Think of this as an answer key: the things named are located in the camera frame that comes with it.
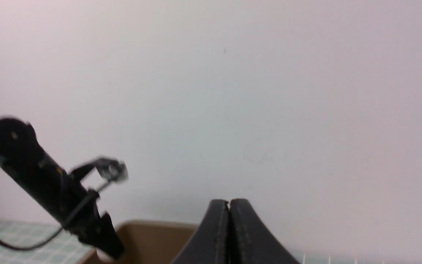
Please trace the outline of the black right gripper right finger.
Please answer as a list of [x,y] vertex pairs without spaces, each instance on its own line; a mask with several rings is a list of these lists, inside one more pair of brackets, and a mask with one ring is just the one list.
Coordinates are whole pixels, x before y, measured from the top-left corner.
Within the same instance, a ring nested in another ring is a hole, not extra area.
[[231,264],[298,264],[266,227],[248,199],[230,202],[228,255]]

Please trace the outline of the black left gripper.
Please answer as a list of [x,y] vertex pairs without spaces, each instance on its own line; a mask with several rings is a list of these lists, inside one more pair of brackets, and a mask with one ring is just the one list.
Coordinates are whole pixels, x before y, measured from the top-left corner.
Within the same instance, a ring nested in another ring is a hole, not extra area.
[[[0,119],[1,169],[60,224],[87,197],[88,191],[70,177],[39,144],[28,122]],[[110,214],[94,213],[78,229],[79,242],[95,247],[118,260],[125,252]]]

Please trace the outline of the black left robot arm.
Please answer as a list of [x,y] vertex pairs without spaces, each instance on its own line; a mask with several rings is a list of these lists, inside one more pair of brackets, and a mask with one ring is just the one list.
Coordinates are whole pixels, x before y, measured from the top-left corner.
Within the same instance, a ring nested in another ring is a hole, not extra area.
[[100,192],[127,179],[124,162],[99,157],[67,173],[37,142],[33,127],[0,119],[0,168],[40,204],[62,231],[92,247],[82,264],[228,264],[229,209],[213,199],[199,225],[131,220],[114,227],[97,206]]

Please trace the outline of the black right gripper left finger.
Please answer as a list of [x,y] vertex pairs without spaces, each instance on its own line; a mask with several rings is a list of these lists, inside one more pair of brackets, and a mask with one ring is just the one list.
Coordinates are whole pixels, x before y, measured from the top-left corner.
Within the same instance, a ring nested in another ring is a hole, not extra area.
[[172,263],[228,264],[228,231],[228,202],[211,200],[203,220]]

